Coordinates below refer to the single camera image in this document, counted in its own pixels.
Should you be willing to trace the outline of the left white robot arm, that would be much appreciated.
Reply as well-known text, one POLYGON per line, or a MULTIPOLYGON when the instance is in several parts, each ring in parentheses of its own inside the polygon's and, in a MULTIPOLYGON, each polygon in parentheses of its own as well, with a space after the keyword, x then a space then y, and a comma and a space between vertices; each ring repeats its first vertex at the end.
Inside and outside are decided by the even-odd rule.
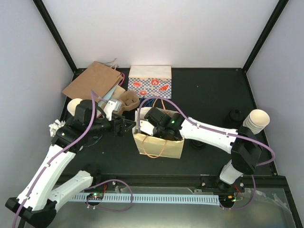
POLYGON ((119 100, 109 100, 100 108, 94 100, 81 100, 70 111, 65 122, 56 121, 50 127, 53 139, 48 153, 28 186, 17 196, 9 198, 5 206, 20 218, 19 227, 29 223, 34 228, 48 227, 59 209, 83 190, 96 190, 111 180, 102 181, 98 168, 86 165, 71 179, 55 188, 65 167, 80 152, 89 138, 113 131, 122 135, 135 122, 117 114, 119 100))

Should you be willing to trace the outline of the cream paper bag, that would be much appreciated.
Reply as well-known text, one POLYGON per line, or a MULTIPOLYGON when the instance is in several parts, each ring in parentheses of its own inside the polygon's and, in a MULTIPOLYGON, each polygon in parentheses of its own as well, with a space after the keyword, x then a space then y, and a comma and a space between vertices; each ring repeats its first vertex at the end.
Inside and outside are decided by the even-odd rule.
POLYGON ((135 111, 133 138, 140 154, 150 158, 168 157, 179 159, 182 154, 184 139, 180 134, 181 124, 185 118, 177 111, 143 107, 140 104, 135 111), (138 133, 140 120, 146 120, 154 128, 154 136, 138 133))

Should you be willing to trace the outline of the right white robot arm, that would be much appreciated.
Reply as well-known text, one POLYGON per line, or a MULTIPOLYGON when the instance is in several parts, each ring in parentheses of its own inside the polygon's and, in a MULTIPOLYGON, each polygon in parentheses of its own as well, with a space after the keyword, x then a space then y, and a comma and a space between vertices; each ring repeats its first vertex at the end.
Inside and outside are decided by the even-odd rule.
POLYGON ((177 141, 189 139, 219 148, 230 154, 229 162, 223 166, 216 186, 220 191, 228 191, 242 175, 253 175, 261 155, 261 146, 250 129, 225 129, 199 122, 181 113, 169 114, 152 107, 139 115, 140 130, 149 136, 177 141))

